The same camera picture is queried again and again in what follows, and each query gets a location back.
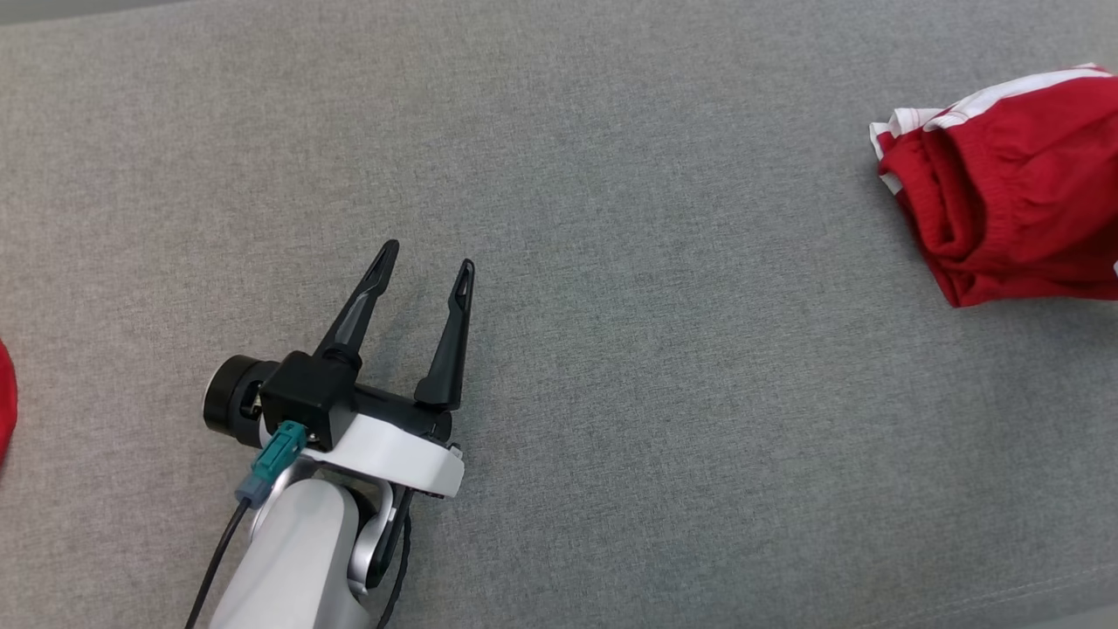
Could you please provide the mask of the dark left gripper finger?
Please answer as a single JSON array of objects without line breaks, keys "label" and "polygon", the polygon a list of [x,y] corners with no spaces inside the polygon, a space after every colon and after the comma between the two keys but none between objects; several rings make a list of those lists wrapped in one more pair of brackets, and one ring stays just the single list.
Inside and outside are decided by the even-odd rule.
[{"label": "dark left gripper finger", "polygon": [[465,358],[470,339],[475,265],[470,259],[459,263],[459,273],[452,283],[447,301],[448,315],[432,366],[414,391],[417,403],[437,411],[455,411],[462,406]]},{"label": "dark left gripper finger", "polygon": [[399,240],[388,239],[367,268],[356,290],[319,343],[315,358],[341,363],[362,363],[360,349],[378,299],[387,290],[399,254]]}]

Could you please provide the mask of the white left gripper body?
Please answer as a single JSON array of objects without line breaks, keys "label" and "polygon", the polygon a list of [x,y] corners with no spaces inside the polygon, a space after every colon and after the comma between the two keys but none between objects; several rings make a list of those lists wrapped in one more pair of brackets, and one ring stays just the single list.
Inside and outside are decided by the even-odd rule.
[{"label": "white left gripper body", "polygon": [[302,458],[356,480],[455,497],[465,466],[452,442],[451,411],[367,385],[356,385],[353,409],[353,421],[331,451],[307,447]]}]

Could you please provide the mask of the red Bulls 23 jersey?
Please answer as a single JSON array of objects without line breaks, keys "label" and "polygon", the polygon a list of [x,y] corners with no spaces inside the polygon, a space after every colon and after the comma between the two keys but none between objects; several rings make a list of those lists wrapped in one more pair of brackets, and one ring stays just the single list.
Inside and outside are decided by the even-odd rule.
[{"label": "red Bulls 23 jersey", "polygon": [[8,347],[0,340],[0,468],[17,426],[17,377]]}]

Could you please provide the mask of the red shorts with white trim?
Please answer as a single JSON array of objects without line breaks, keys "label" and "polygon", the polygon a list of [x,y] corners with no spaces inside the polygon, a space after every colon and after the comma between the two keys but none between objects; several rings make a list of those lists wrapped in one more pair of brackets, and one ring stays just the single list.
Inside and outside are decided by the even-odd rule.
[{"label": "red shorts with white trim", "polygon": [[1083,64],[897,108],[869,140],[951,307],[1118,301],[1118,74]]}]

